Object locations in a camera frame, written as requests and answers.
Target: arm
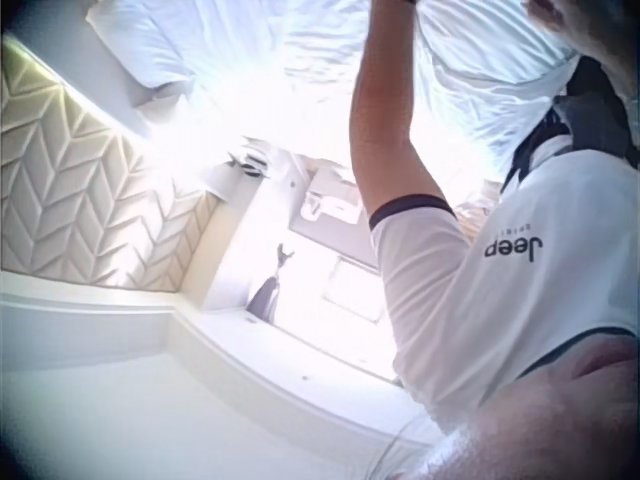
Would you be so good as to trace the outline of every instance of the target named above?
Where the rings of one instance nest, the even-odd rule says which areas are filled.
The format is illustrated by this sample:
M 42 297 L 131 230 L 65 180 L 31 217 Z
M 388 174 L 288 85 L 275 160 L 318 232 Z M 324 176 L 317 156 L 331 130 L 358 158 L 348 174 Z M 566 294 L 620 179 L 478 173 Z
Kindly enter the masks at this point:
M 349 125 L 353 171 L 369 215 L 407 195 L 444 199 L 409 138 L 415 10 L 408 0 L 372 0 Z

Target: upholstered wall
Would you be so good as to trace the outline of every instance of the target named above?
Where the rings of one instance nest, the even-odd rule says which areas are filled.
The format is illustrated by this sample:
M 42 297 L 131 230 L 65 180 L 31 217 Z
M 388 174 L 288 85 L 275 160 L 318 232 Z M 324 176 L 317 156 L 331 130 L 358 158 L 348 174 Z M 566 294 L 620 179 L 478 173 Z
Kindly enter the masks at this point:
M 218 199 L 154 167 L 134 143 L 19 44 L 5 43 L 2 269 L 179 290 Z

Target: hand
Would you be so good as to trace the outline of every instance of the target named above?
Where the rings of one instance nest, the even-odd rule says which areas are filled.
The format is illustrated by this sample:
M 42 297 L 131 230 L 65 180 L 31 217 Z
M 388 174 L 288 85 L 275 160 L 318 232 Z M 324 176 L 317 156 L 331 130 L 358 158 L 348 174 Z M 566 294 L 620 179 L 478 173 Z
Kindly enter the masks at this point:
M 529 17 L 584 55 L 602 61 L 634 46 L 634 23 L 610 0 L 525 0 Z

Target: person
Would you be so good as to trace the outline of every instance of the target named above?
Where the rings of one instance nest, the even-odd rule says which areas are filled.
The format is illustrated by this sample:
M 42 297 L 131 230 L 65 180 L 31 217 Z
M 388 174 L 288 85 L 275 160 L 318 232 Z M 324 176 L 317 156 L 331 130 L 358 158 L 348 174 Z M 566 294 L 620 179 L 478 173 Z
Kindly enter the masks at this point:
M 410 140 L 415 3 L 372 0 L 350 119 L 394 366 L 449 434 L 391 478 L 619 478 L 638 445 L 636 21 L 606 0 L 526 4 L 585 62 L 469 244 Z

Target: white pillow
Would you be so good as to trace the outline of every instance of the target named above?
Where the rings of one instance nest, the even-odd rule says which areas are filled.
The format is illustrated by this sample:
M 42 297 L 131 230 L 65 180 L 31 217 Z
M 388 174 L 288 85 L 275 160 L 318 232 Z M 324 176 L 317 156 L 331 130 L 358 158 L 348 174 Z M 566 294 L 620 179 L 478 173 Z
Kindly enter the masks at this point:
M 103 0 L 89 9 L 87 21 L 124 68 L 145 87 L 156 88 L 190 78 L 189 70 L 142 2 Z

